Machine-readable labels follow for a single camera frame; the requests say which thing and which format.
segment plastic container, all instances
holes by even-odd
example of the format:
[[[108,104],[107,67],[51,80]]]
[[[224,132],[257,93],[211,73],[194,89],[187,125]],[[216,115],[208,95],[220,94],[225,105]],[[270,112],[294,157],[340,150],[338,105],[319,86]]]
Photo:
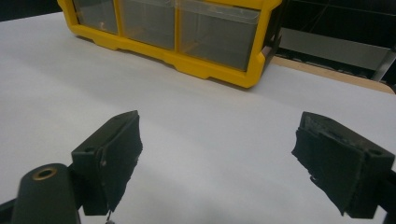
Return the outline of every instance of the plastic container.
[[[120,0],[123,34],[164,49],[175,47],[174,0]]]
[[[180,50],[246,71],[260,11],[179,0]]]
[[[91,28],[117,34],[113,0],[73,0],[78,22]]]

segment storage bin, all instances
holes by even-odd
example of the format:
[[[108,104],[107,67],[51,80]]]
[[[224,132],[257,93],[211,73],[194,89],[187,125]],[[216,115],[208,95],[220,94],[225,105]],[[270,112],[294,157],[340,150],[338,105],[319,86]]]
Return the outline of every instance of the storage bin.
[[[113,0],[73,0],[78,22],[91,28],[116,34]]]
[[[179,0],[180,51],[246,71],[260,11]]]
[[[175,47],[174,0],[120,0],[123,34],[164,49]]]

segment yellow frame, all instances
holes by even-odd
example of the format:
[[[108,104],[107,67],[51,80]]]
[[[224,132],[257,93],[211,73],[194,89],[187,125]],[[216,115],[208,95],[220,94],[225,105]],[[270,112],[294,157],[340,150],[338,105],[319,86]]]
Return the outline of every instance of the yellow frame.
[[[107,49],[127,49],[144,54],[165,63],[172,64],[179,72],[196,77],[213,77],[245,88],[254,86],[260,80],[262,69],[265,64],[265,56],[262,54],[262,43],[271,18],[271,11],[279,6],[282,0],[206,0],[206,2],[252,8],[261,12],[248,60],[247,71],[241,71],[227,65],[200,60],[180,53],[178,51],[179,9],[177,7],[175,9],[175,49],[169,50],[134,41],[124,36],[121,29],[119,0],[114,0],[119,30],[116,35],[78,24],[78,17],[72,0],[58,0],[58,4],[64,12],[64,17],[69,29],[76,35],[91,39],[96,45]]]

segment yellow storage box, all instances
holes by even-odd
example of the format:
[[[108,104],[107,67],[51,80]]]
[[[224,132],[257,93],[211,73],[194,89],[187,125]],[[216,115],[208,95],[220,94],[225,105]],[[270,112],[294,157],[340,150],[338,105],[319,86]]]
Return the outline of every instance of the yellow storage box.
[[[255,85],[278,43],[282,0],[58,0],[70,30],[200,78]]]

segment white surface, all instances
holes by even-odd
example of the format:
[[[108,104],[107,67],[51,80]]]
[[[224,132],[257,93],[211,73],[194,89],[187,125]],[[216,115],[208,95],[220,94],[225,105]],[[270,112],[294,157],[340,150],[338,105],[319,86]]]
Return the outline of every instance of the white surface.
[[[0,202],[37,166],[137,109],[144,151],[126,223],[381,223],[341,217],[290,154],[303,111],[396,153],[396,97],[271,64],[239,90],[77,38],[62,14],[0,23]],[[84,217],[82,223],[104,223]]]

